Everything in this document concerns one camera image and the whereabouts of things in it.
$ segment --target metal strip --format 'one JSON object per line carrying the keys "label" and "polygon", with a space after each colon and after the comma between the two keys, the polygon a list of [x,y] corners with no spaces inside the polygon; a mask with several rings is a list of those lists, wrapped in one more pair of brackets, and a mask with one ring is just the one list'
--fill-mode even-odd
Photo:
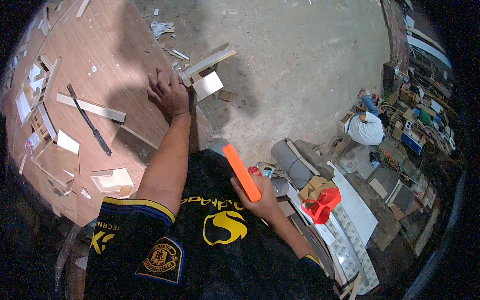
{"label": "metal strip", "polygon": [[330,221],[332,221],[333,226],[335,226],[335,229],[338,231],[338,234],[340,237],[343,239],[345,246],[347,247],[348,252],[350,252],[350,255],[353,259],[353,262],[357,265],[357,268],[362,276],[362,281],[363,283],[368,286],[370,285],[367,274],[365,273],[365,270],[363,269],[360,259],[357,256],[357,253],[355,250],[353,250],[352,244],[350,244],[350,241],[348,240],[347,236],[345,235],[345,232],[343,231],[342,227],[338,223],[335,215],[333,213],[330,213]]}

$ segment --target orange saw handle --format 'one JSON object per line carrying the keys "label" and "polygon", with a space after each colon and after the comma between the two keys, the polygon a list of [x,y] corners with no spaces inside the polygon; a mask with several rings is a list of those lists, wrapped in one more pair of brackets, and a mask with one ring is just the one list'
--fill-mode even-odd
{"label": "orange saw handle", "polygon": [[237,175],[237,178],[240,180],[240,183],[245,192],[247,193],[250,201],[257,202],[258,200],[260,200],[262,194],[260,194],[260,191],[255,185],[255,182],[253,182],[252,178],[250,177],[247,168],[245,168],[245,165],[240,159],[240,156],[237,154],[237,151],[235,151],[235,148],[233,148],[233,145],[228,144],[227,146],[223,147],[222,151],[227,157],[228,162],[232,166],[235,175]]}

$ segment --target yellow sleeve trim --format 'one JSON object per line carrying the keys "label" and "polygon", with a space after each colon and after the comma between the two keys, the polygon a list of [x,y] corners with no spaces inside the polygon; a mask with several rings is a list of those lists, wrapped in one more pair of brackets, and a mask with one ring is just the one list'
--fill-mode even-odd
{"label": "yellow sleeve trim", "polygon": [[175,216],[173,213],[166,207],[164,207],[161,204],[158,204],[157,202],[153,202],[150,200],[120,200],[120,199],[115,199],[115,198],[110,198],[110,197],[105,197],[103,198],[103,202],[105,203],[110,203],[110,204],[115,204],[115,205],[145,205],[149,206],[151,208],[154,208],[156,210],[161,211],[165,215],[167,215],[171,220],[172,223],[175,223]]}
{"label": "yellow sleeve trim", "polygon": [[311,260],[313,260],[315,263],[317,263],[317,265],[319,265],[320,267],[322,266],[313,256],[311,256],[310,254],[307,254],[305,255],[305,258],[309,258]]}

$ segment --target foot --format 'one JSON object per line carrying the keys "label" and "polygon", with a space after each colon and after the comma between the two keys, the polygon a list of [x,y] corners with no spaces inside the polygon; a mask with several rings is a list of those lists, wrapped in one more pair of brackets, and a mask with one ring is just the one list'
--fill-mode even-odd
{"label": "foot", "polygon": [[363,98],[363,96],[365,96],[365,93],[366,93],[366,92],[365,92],[365,88],[364,88],[364,87],[361,88],[360,93],[358,94],[357,98],[358,98],[359,100],[361,100],[361,99]]}

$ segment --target concrete floor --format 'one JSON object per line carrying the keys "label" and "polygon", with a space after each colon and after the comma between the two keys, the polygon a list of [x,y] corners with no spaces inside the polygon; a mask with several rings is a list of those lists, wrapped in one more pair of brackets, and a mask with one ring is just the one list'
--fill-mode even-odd
{"label": "concrete floor", "polygon": [[134,2],[148,24],[175,23],[175,49],[184,54],[207,55],[225,43],[236,50],[217,70],[234,100],[209,97],[200,107],[247,166],[274,162],[270,150],[285,137],[329,142],[359,89],[379,91],[390,60],[375,0]]}

